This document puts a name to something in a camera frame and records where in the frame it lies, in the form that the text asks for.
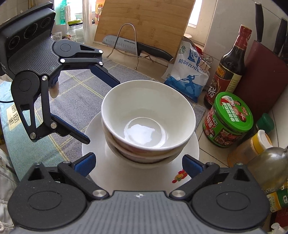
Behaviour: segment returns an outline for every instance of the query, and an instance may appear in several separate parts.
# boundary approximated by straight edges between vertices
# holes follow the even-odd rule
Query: table mat
[[[139,79],[152,80],[112,60],[103,59],[103,63],[109,73],[121,83]],[[62,71],[59,76],[59,85],[60,93],[57,98],[50,97],[51,113],[84,133],[93,117],[100,112],[102,100],[111,87],[88,69]],[[12,100],[10,86],[10,82],[0,85],[0,100]],[[196,114],[197,127],[205,108],[193,102],[190,103]],[[35,102],[34,108],[36,125],[39,126],[43,121],[41,97]],[[27,119],[29,113],[26,112],[24,116]],[[75,161],[82,156],[82,143],[69,135],[61,137],[53,133],[33,143],[13,103],[1,103],[0,116],[8,152],[20,180],[34,162],[43,162],[46,167],[52,167],[64,160]]]

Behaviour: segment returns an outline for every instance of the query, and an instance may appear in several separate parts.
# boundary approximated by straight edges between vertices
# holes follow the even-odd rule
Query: spice bottle
[[[233,48],[221,58],[210,87],[204,97],[204,104],[208,109],[214,104],[218,93],[234,92],[245,72],[244,55],[251,33],[251,29],[241,25]]]
[[[243,142],[235,150],[228,154],[228,166],[235,163],[247,164],[265,149],[273,147],[264,130],[259,130],[253,137]]]
[[[267,194],[275,192],[287,180],[288,149],[268,148],[253,158],[247,168]]]
[[[260,129],[264,130],[266,134],[269,134],[275,127],[273,119],[264,113],[260,119],[253,125],[253,127],[237,142],[237,145],[242,144],[247,139],[254,136]]]

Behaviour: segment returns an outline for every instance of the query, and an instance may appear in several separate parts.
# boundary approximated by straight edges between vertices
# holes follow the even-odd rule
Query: knife handle
[[[262,4],[255,2],[255,8],[256,8],[255,21],[256,21],[257,41],[261,43],[264,28],[264,16],[263,16]]]
[[[278,29],[278,33],[276,36],[275,47],[273,50],[274,54],[276,54],[277,56],[279,55],[281,48],[284,44],[286,32],[287,32],[287,20],[282,18],[279,29]]]
[[[173,57],[169,53],[164,51],[164,50],[158,49],[158,48],[153,47],[153,46],[145,45],[145,44],[143,44],[141,42],[137,42],[137,53],[138,53],[138,56],[140,56],[142,51],[145,51],[146,53],[148,53],[148,54],[150,54],[152,56],[165,59],[168,62],[170,62],[173,59]]]
[[[280,57],[282,59],[284,59],[285,57],[288,57],[288,34],[286,36],[286,39],[285,39],[285,42],[284,42],[283,49],[282,49]]]

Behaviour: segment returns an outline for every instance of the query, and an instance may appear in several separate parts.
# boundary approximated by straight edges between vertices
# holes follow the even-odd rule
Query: chef knife
[[[256,8],[255,21],[256,21],[257,41],[261,43],[264,29],[264,16],[263,16],[262,4],[255,2],[255,8]]]
[[[286,36],[280,58],[288,64],[288,34]]]
[[[275,47],[273,50],[273,53],[276,54],[277,56],[279,55],[281,48],[284,44],[286,32],[287,32],[287,20],[282,18],[279,29],[278,29],[278,33],[276,36]]]
[[[114,35],[107,35],[106,37],[104,37],[102,43],[113,47],[116,39],[117,37]],[[122,37],[118,38],[115,48],[129,52],[131,54],[138,54],[138,56],[140,56],[142,51],[145,51],[146,53],[152,56],[165,59],[168,62],[170,62],[173,59],[173,57],[166,51],[152,47],[152,46],[145,45],[140,42],[137,42],[137,53],[136,53],[136,42],[122,38]]]

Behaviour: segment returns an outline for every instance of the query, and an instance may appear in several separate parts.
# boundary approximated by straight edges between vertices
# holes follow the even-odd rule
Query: cutting board
[[[176,58],[195,0],[106,0],[95,34],[117,36],[120,27],[131,23],[137,41],[162,49]],[[134,30],[125,25],[120,37],[135,40]]]

